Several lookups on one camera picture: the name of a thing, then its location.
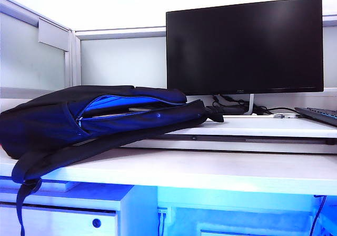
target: black backpack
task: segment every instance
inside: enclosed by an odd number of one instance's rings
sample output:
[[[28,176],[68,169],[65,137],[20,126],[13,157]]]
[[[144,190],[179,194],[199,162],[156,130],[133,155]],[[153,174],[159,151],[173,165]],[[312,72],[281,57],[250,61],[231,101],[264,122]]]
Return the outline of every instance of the black backpack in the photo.
[[[24,235],[24,199],[41,176],[112,148],[203,123],[202,101],[178,90],[133,86],[75,86],[0,114],[0,144],[18,159],[16,208]]]

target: cubicle wall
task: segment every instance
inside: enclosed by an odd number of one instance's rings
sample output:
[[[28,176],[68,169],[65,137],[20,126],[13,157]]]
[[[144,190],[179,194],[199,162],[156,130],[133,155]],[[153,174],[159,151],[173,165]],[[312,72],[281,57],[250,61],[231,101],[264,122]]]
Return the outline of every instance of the cubicle wall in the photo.
[[[64,51],[38,42],[38,28],[11,16],[1,20],[1,87],[59,90],[64,84]]]

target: power outlet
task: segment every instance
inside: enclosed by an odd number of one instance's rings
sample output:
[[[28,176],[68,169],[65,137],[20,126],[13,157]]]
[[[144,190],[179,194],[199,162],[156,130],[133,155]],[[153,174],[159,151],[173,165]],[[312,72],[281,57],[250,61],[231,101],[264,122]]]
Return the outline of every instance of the power outlet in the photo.
[[[158,207],[158,213],[166,214],[165,223],[171,223],[171,207]]]

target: black monitor screen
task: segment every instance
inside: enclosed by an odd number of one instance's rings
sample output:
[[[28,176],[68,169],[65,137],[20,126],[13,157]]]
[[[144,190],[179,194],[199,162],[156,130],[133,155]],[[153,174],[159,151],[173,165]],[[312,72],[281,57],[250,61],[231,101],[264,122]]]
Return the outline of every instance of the black monitor screen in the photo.
[[[186,95],[322,91],[322,41],[322,0],[167,12],[167,87]]]

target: white cabinet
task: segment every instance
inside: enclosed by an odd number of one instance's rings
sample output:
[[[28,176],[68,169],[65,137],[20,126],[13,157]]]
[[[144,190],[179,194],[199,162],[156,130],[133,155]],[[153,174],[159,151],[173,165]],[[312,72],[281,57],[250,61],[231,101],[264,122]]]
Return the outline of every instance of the white cabinet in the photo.
[[[18,185],[0,185],[0,235],[19,236]],[[156,236],[157,187],[46,181],[26,198],[23,221],[26,236]]]
[[[27,236],[117,236],[115,212],[100,213],[64,209],[24,207],[22,210]],[[0,235],[20,235],[16,207],[0,206]]]

